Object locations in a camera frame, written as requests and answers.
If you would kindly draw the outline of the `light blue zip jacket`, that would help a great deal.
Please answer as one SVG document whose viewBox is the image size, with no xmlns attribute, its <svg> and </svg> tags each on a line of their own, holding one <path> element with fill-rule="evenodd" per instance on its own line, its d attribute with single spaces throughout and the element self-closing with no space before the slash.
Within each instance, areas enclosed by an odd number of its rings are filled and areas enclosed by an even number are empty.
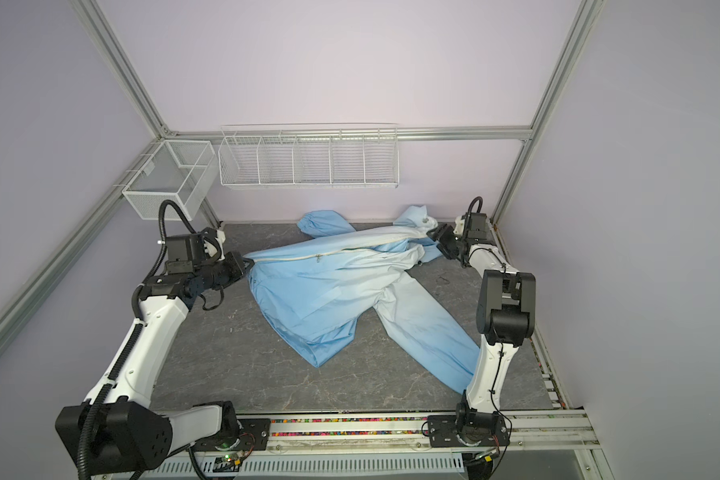
<svg viewBox="0 0 720 480">
<path fill-rule="evenodd" d="M 276 333 L 314 367 L 349 345 L 359 317 L 372 309 L 399 347 L 462 392 L 479 347 L 409 274 L 440 257 L 427 235 L 437 225 L 424 206 L 366 230 L 335 211 L 310 212 L 298 223 L 308 240 L 248 254 L 252 295 Z"/>
</svg>

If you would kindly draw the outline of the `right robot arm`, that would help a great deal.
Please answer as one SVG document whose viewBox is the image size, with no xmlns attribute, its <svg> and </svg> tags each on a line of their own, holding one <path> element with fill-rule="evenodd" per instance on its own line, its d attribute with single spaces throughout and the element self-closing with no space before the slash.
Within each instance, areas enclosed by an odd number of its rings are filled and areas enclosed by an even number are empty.
<svg viewBox="0 0 720 480">
<path fill-rule="evenodd" d="M 492 226 L 475 197 L 453 224 L 428 236 L 439 251 L 480 275 L 476 310 L 480 351 L 475 374 L 457 405 L 449 432 L 435 433 L 435 446 L 505 447 L 511 422 L 501 409 L 501 391 L 511 360 L 535 330 L 536 279 L 513 267 L 492 241 Z"/>
</svg>

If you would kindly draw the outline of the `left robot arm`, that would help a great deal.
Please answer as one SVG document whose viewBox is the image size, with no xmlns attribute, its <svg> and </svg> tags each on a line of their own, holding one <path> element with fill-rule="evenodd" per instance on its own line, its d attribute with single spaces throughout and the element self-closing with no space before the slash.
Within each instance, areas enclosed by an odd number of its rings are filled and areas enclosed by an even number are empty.
<svg viewBox="0 0 720 480">
<path fill-rule="evenodd" d="M 230 401 L 173 414 L 151 408 L 157 377 L 193 305 L 208 310 L 207 292 L 223 295 L 254 265 L 223 249 L 222 231 L 196 230 L 173 200 L 160 204 L 157 222 L 160 250 L 131 295 L 128 334 L 86 398 L 63 408 L 55 421 L 80 479 L 114 473 L 137 479 L 204 439 L 232 450 L 244 434 Z"/>
</svg>

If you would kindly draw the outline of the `small white mesh basket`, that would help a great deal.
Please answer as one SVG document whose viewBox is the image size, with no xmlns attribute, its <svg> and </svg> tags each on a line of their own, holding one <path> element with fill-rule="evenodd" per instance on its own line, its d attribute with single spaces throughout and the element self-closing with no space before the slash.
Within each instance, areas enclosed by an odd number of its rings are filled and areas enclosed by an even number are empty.
<svg viewBox="0 0 720 480">
<path fill-rule="evenodd" d="M 164 200 L 174 201 L 193 220 L 218 174 L 211 142 L 163 140 L 126 183 L 123 195 L 143 220 L 157 220 Z"/>
</svg>

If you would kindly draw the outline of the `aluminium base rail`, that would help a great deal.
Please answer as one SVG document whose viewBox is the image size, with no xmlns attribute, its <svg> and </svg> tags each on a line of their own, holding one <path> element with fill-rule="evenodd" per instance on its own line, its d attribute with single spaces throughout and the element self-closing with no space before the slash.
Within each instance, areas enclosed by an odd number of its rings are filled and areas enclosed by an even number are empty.
<svg viewBox="0 0 720 480">
<path fill-rule="evenodd" d="M 235 439 L 224 440 L 216 433 L 192 443 L 202 458 L 601 447 L 582 410 L 506 412 L 497 416 L 494 427 L 459 427 L 455 414 L 429 412 L 247 416 L 238 420 L 237 428 Z"/>
</svg>

